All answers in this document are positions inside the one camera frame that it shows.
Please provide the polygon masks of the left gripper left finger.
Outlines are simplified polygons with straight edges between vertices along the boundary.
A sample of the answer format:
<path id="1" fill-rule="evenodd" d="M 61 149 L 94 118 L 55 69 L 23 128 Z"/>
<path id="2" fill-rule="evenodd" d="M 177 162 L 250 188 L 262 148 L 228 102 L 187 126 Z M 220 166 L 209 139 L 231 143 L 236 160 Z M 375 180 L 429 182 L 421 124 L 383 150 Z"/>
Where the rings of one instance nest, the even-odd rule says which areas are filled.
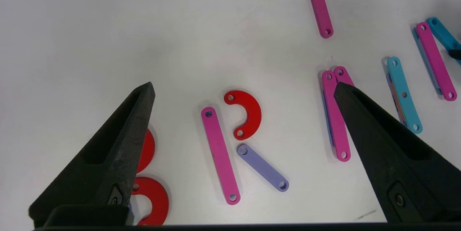
<path id="1" fill-rule="evenodd" d="M 117 229 L 130 225 L 131 191 L 154 100 L 151 82 L 125 98 L 30 205 L 28 214 L 36 229 Z"/>

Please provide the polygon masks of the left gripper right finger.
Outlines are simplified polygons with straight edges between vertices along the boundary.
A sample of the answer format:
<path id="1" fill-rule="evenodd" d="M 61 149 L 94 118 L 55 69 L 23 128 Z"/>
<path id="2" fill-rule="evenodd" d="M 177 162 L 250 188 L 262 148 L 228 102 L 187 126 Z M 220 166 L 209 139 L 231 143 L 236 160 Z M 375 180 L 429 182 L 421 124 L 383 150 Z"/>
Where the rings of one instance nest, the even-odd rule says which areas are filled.
<path id="1" fill-rule="evenodd" d="M 358 88 L 334 98 L 387 222 L 460 224 L 460 170 Z"/>

